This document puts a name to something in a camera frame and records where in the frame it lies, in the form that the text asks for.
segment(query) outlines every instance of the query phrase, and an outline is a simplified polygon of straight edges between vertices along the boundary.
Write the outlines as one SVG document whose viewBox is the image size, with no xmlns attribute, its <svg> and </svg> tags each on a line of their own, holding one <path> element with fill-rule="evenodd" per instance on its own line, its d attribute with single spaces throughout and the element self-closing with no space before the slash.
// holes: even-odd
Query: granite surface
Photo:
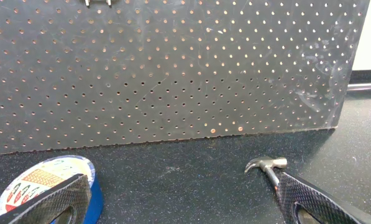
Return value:
<svg viewBox="0 0 371 224">
<path fill-rule="evenodd" d="M 336 130 L 230 136 L 0 156 L 0 195 L 55 156 L 85 156 L 104 195 L 99 223 L 284 223 L 249 160 L 285 156 L 288 171 L 371 214 L 371 94 L 348 95 Z"/>
</svg>

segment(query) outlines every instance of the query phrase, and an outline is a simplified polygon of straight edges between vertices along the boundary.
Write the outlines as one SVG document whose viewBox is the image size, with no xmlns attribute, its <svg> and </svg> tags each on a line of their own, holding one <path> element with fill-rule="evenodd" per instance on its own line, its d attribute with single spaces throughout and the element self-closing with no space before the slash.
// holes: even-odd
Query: round label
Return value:
<svg viewBox="0 0 371 224">
<path fill-rule="evenodd" d="M 95 178 L 94 165 L 81 156 L 59 156 L 40 162 L 23 172 L 0 196 L 0 215 L 40 195 L 75 174 L 85 174 L 90 187 Z"/>
</svg>

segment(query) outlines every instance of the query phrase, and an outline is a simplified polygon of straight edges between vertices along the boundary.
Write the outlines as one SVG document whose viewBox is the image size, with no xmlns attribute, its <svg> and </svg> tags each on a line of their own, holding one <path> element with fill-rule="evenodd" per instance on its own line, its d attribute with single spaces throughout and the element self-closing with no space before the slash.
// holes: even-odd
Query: blue tape roll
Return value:
<svg viewBox="0 0 371 224">
<path fill-rule="evenodd" d="M 93 163 L 85 157 L 73 155 L 47 159 L 15 178 L 0 196 L 0 215 L 79 173 L 88 176 L 91 190 L 84 224 L 95 224 L 103 210 L 103 193 Z"/>
</svg>

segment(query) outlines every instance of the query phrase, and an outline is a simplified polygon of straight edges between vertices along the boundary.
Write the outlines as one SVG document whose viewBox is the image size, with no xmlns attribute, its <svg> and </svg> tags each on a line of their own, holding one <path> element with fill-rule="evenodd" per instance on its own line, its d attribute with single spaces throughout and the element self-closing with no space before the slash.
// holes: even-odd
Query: red logo on label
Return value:
<svg viewBox="0 0 371 224">
<path fill-rule="evenodd" d="M 15 206 L 12 206 L 12 205 L 6 205 L 6 211 L 7 212 L 10 212 L 11 210 L 15 209 L 16 207 Z"/>
<path fill-rule="evenodd" d="M 28 199 L 29 199 L 29 195 L 26 195 L 26 196 L 24 197 L 24 199 L 22 199 L 21 204 L 23 204 L 23 203 L 25 203 L 26 201 L 28 201 Z"/>
<path fill-rule="evenodd" d="M 17 203 L 20 197 L 21 197 L 21 191 L 18 192 L 16 199 L 14 199 L 14 203 Z"/>
<path fill-rule="evenodd" d="M 7 202 L 10 201 L 10 199 L 12 198 L 13 195 L 14 194 L 12 192 L 10 192 L 9 197 L 7 198 Z"/>
</svg>

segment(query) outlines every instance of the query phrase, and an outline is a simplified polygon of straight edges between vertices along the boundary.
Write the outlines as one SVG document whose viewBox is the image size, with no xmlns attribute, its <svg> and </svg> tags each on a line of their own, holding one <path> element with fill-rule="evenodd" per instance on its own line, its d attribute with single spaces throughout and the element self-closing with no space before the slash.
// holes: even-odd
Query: hammer handle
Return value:
<svg viewBox="0 0 371 224">
<path fill-rule="evenodd" d="M 279 172 L 277 177 L 279 179 L 277 195 L 287 224 L 371 224 L 371 215 L 334 198 L 313 184 L 286 172 Z"/>
</svg>

